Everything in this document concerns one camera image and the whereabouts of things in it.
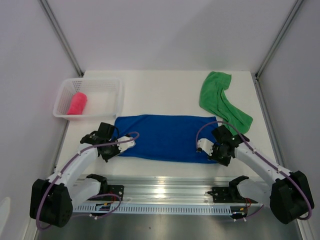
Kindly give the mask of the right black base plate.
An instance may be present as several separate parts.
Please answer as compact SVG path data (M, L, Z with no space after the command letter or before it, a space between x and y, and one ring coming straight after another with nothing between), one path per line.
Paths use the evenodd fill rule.
M213 186L207 192L212 196L214 203L246 203L246 199L242 197L237 189L239 183L249 179L248 176L239 176L228 183L228 186Z

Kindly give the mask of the white perforated plastic basket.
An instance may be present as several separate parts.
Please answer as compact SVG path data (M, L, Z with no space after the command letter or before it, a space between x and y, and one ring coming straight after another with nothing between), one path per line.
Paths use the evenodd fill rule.
M69 114L72 99L78 93L86 96L83 111ZM52 114L69 121L112 119L121 113L123 101L124 83L120 78L69 78L58 90Z

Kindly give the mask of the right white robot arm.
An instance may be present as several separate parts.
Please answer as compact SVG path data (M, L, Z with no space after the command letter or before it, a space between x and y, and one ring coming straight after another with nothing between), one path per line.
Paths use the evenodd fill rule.
M315 204L303 172L293 172L273 162L251 146L246 136L241 133L233 135L224 125L214 129L212 135L215 142L206 138L197 141L197 147L210 160L227 167L231 159L238 159L264 180L264 183L259 183L249 177L241 177L228 189L232 201L249 198L262 203L283 224L296 219L305 221L312 216Z

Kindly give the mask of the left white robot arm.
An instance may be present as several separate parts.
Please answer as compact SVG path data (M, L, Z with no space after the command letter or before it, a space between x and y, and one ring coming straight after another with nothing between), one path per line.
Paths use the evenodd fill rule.
M31 188L29 216L39 230L51 226L64 227L74 208L91 197L103 200L108 196L108 181L105 177L90 174L85 181L75 185L84 170L98 157L105 161L119 154L117 138L119 129L102 122L99 128L86 134L76 154L47 179L37 179Z

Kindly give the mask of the blue towel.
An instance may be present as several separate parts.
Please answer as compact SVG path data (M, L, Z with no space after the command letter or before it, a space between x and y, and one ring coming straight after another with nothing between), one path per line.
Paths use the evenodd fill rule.
M125 150L122 157L147 160L214 164L205 152L198 152L196 140L208 139L215 142L212 131L218 127L216 117L189 115L119 116L114 125L122 137L138 132L135 146Z

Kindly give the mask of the right aluminium frame post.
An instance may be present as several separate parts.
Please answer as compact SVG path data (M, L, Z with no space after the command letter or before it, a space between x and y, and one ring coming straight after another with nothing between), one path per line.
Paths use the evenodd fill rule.
M304 3L306 0L295 0L293 6L290 8L283 24L281 25L279 31L277 32L274 40L270 48L268 49L266 55L264 56L262 62L260 63L256 73L254 74L255 78L259 80L263 75L264 71L267 69L269 63L273 59L274 55L276 54L278 48L282 44L285 36L289 32L291 26L293 25L296 17L300 13Z

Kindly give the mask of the red towel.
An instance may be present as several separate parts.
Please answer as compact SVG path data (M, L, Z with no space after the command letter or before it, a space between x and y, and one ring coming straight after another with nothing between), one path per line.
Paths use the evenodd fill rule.
M87 104L87 96L82 92L77 92L70 101L67 115L82 115Z

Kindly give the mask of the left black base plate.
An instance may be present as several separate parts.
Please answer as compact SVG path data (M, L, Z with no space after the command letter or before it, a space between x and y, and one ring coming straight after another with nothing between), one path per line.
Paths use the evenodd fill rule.
M108 196L91 197L88 199L88 201L115 202L119 200L117 197L111 196L111 194L117 195L120 197L121 200L123 200L124 191L125 191L124 185L109 185L108 189L105 192L101 192L98 194L98 195L108 194Z

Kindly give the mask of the aluminium mounting rail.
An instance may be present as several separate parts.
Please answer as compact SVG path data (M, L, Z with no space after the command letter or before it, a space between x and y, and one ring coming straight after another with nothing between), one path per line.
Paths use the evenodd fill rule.
M173 181L170 179L112 179L107 180L106 177L89 174L86 178L77 179L75 183L71 185L71 189L67 188L64 183L62 187L57 187L59 183L55 183L49 190L46 202L52 200L52 194L54 190L58 190L57 200L65 202L71 202L75 207L78 204L75 202L76 195L72 191L77 191L77 187L81 187L82 184L86 184L88 181L100 183L98 187L99 193L106 192L109 185L123 185L124 195L123 203L143 203L143 204L173 204L178 202L184 203L214 203L211 195L207 194L212 187L227 187L223 186L205 186L203 181ZM101 194L98 197L108 196L109 194ZM90 195L85 200L81 200L80 203L86 201L101 201L101 200L88 200L92 196Z

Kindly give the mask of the green towel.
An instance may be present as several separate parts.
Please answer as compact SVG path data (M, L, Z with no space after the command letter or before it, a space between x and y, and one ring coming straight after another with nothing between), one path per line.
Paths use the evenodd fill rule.
M235 134L237 129L246 134L253 123L253 118L234 106L227 98L232 76L224 72L212 71L205 78L199 93L199 106L205 111L230 123L227 129Z

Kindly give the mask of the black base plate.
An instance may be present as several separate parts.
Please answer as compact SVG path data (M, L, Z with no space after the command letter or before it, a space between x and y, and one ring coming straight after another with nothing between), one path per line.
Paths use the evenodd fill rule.
M98 195L108 194L108 196L91 197L88 199L88 201L115 202L119 200L117 197L111 196L111 194L117 195L120 197L121 200L123 200L124 191L125 191L124 185L109 185L108 189L105 192L101 192L98 194Z
M213 186L207 192L212 196L214 203L246 203L246 199L242 197L237 189L239 183L249 179L248 176L239 176L228 183L228 186Z

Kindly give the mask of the left aluminium frame post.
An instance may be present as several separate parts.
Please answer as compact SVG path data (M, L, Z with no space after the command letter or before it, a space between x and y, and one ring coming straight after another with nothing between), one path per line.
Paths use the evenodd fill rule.
M59 21L56 18L54 11L52 10L48 0L38 0L37 1L42 8L44 15L46 16L53 32L55 33L66 57L68 58L70 64L72 65L74 71L76 72L78 77L83 77L84 72L82 71L77 58L59 24Z

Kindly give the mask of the aluminium frame post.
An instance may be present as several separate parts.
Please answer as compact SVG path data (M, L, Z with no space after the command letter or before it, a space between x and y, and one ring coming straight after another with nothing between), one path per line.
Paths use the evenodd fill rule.
M273 59L274 55L276 54L278 48L282 44L285 36L289 32L291 26L293 25L296 17L300 13L304 3L306 0L295 0L293 6L290 8L283 24L281 25L279 31L277 32L274 40L270 48L268 49L266 55L264 56L262 62L260 63L256 73L254 74L255 78L259 80L263 75L264 71L267 69L269 63Z
M77 58L59 24L59 21L56 18L54 11L52 10L48 0L38 0L37 1L42 8L44 15L46 16L53 32L55 33L66 57L68 58L70 64L72 65L74 71L76 72L78 77L83 77L84 72L82 71Z

